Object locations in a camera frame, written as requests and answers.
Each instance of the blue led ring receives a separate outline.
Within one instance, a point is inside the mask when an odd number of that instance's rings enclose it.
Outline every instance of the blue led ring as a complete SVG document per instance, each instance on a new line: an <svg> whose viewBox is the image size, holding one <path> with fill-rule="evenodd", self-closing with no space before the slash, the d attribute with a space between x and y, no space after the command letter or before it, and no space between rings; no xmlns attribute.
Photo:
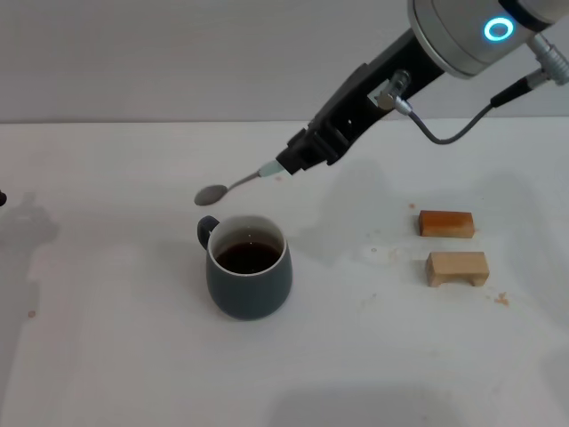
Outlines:
<svg viewBox="0 0 569 427"><path fill-rule="evenodd" d="M494 27L503 25L506 27L506 32L501 36L495 36L492 34L492 30ZM511 20L507 18L494 18L493 20L489 20L486 26L484 27L484 35L488 40L491 42L501 42L506 40L508 37L512 35L514 32L514 24Z"/></svg>

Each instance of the crumb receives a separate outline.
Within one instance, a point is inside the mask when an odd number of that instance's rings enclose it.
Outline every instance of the crumb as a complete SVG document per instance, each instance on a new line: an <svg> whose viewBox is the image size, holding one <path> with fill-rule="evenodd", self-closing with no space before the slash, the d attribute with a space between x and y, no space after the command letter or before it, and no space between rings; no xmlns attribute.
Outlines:
<svg viewBox="0 0 569 427"><path fill-rule="evenodd" d="M498 294L498 298L494 298L494 302L502 304L504 307L509 307L509 300L506 298L505 292Z"/></svg>

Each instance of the black cable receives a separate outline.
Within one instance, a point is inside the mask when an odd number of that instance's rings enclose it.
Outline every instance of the black cable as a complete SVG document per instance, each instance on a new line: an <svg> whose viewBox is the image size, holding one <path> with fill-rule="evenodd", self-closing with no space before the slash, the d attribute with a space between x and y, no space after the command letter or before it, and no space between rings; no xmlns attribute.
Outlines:
<svg viewBox="0 0 569 427"><path fill-rule="evenodd" d="M482 117L484 117L486 114L488 114L488 111L490 111L491 109L493 109L493 106L491 104L488 104L484 107L484 109L482 111L480 111L478 114L476 114L476 116L470 120L470 123L468 123L464 129L462 129L460 132L458 132L456 135L454 135L451 138L448 138L446 140L439 140L429 129L428 127L422 122L422 120L419 118L419 116L417 116L413 111L411 112L411 114L409 115L409 117L412 119L413 122L415 122L415 124L417 126L419 126L419 128L421 129L421 131L425 134L425 136L427 138L429 138L432 142L435 142L435 144L437 145L448 145L448 144L452 144L453 142L459 140L460 138L462 138L470 129L472 129L474 127L474 125L476 123L478 123L480 121L480 119Z"/></svg>
<svg viewBox="0 0 569 427"><path fill-rule="evenodd" d="M464 129L454 135L452 138L448 138L446 140L439 140L429 129L428 127L422 122L422 120L417 116L413 111L409 114L409 117L412 119L413 122L421 131L425 134L427 138L429 138L432 142L435 142L437 145L448 145L452 144L453 142L462 138L466 133L474 127L476 123L480 121L482 117L484 117L491 109L497 109L508 102L512 102L513 100L519 98L520 96L525 95L533 90L533 87L530 85L528 81L528 75L526 77L520 78L516 81L513 85L510 85L508 88L504 89L496 96L492 97L490 103L484 107L482 111L480 111L471 121L466 125Z"/></svg>

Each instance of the connector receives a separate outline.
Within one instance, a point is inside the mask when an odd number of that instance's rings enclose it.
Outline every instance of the connector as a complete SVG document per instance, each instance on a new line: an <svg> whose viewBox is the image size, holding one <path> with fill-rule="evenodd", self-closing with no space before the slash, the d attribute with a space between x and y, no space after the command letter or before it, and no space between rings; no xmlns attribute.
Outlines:
<svg viewBox="0 0 569 427"><path fill-rule="evenodd" d="M536 34L527 45L549 79L558 86L569 83L569 61L543 34Z"/></svg>
<svg viewBox="0 0 569 427"><path fill-rule="evenodd" d="M375 98L377 106L385 111L396 107L396 99L405 91L411 83L411 76L404 69L398 69L381 93Z"/></svg>
<svg viewBox="0 0 569 427"><path fill-rule="evenodd" d="M395 109L404 116L409 116L413 113L413 107L411 104L406 100L403 100L400 96L395 98Z"/></svg>

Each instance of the white wall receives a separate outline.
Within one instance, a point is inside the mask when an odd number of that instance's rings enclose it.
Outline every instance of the white wall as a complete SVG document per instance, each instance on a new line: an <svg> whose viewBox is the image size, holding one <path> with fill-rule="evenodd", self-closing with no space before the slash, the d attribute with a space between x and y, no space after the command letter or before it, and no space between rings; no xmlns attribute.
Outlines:
<svg viewBox="0 0 569 427"><path fill-rule="evenodd" d="M3 0L0 121L310 119L407 28L405 0ZM569 20L548 34L569 53ZM534 68L522 47L413 104L471 117ZM568 100L550 85L500 113L569 115Z"/></svg>

